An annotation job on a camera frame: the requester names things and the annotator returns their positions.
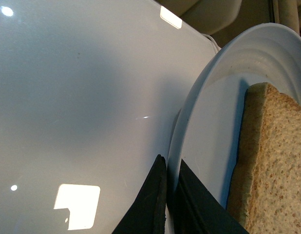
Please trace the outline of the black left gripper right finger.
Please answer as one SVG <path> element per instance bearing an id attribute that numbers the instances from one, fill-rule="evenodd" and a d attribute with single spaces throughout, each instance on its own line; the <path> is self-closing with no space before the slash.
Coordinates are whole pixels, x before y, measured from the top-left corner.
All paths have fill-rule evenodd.
<path id="1" fill-rule="evenodd" d="M 246 234 L 182 160 L 174 194 L 176 234 Z"/>

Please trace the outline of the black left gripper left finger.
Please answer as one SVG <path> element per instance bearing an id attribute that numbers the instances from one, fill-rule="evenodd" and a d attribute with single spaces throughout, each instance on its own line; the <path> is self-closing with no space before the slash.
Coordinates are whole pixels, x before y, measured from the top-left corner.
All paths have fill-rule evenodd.
<path id="1" fill-rule="evenodd" d="M 166 222 L 167 168 L 158 155 L 131 207 L 114 234 L 163 234 Z"/>

